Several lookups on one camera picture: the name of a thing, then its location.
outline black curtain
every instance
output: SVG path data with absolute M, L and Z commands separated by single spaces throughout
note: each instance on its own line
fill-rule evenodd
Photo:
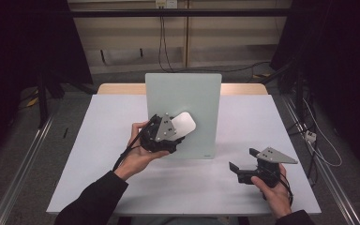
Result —
M 44 71 L 50 91 L 62 96 L 53 73 L 76 83 L 92 83 L 72 18 L 29 15 L 29 11 L 68 11 L 67 0 L 0 1 L 0 142 L 25 87 L 37 86 Z
M 360 1 L 293 0 L 292 6 L 318 11 L 288 18 L 271 66 L 279 69 L 289 62 L 311 35 L 309 26 L 318 24 L 300 65 L 314 96 L 360 158 Z M 295 74 L 283 76 L 292 87 Z

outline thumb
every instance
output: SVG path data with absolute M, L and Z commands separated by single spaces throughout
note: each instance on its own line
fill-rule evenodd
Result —
M 264 193 L 264 195 L 266 196 L 266 194 L 268 192 L 271 191 L 271 188 L 269 186 L 267 186 L 264 181 L 262 179 L 260 179 L 257 176 L 252 176 L 250 178 L 250 180 L 252 181 L 252 183 L 259 189 L 262 191 L 262 193 Z

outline gray floor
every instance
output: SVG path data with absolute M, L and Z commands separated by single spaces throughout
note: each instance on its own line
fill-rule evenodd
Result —
M 212 69 L 241 68 L 243 66 L 232 67 L 210 67 Z M 143 75 L 146 71 L 121 72 L 115 74 L 94 75 L 97 88 L 101 83 L 142 83 Z M 254 74 L 271 72 L 268 67 L 256 67 Z M 244 83 L 251 76 L 250 70 L 223 73 L 225 83 Z M 90 102 L 90 96 L 79 92 L 71 86 L 64 85 L 67 90 L 63 99 L 49 99 L 50 109 L 59 105 L 58 113 L 52 121 L 52 126 L 46 140 L 37 155 L 32 170 L 27 175 L 22 190 L 13 205 L 11 213 L 7 218 L 7 224 L 53 224 L 55 216 L 46 213 L 46 208 L 53 195 L 56 182 L 59 180 L 61 172 L 67 161 L 69 152 L 74 144 L 78 130 L 81 126 L 84 114 Z M 267 86 L 276 102 L 278 111 L 286 128 L 293 124 L 293 120 L 284 104 L 282 96 L 278 94 L 276 83 L 272 82 Z M 336 135 L 330 120 L 326 118 L 319 104 L 315 105 L 318 114 L 318 123 L 334 144 L 343 158 L 343 165 L 332 168 L 333 173 L 344 188 L 350 198 L 357 215 L 360 218 L 360 162 L 355 158 L 349 145 Z M 22 163 L 28 147 L 33 141 L 38 128 L 38 105 L 20 109 L 10 128 L 10 132 L 0 147 L 0 200 L 5 194 L 11 179 Z M 292 135 L 293 146 L 307 171 L 309 165 L 309 152 L 300 135 Z M 319 147 L 324 156 L 329 161 L 338 160 L 336 154 L 326 141 L 319 136 Z M 323 175 L 319 174 L 317 185 L 313 188 L 316 198 L 322 208 L 322 213 L 312 216 L 317 224 L 348 224 L 342 212 L 338 208 L 328 186 L 323 180 Z M 270 216 L 251 217 L 253 225 L 274 224 Z

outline person's right hand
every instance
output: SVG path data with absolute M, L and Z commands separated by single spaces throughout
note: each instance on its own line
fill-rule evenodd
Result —
M 286 177 L 286 170 L 280 163 L 279 170 Z M 288 190 L 281 183 L 278 183 L 274 188 L 270 188 L 257 176 L 253 176 L 251 181 L 265 195 L 275 218 L 285 217 L 292 212 Z

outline person's hand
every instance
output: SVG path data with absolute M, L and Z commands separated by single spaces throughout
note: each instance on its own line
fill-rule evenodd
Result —
M 280 163 L 279 170 L 286 177 L 286 170 Z M 288 190 L 282 184 L 278 183 L 274 188 L 270 188 L 257 176 L 253 176 L 251 181 L 265 195 L 275 218 L 285 217 L 292 212 Z
M 131 136 L 127 145 L 130 145 L 139 133 L 139 129 L 143 128 L 147 123 L 148 121 L 143 123 L 134 123 L 132 125 Z M 119 167 L 114 171 L 117 176 L 125 181 L 128 180 L 130 176 L 143 171 L 152 160 L 162 158 L 170 154 L 168 151 L 158 151 L 156 153 L 148 152 L 140 146 L 140 140 L 137 140 L 133 146 L 130 147 L 134 147 L 134 149 L 127 154 L 121 165 L 119 165 Z

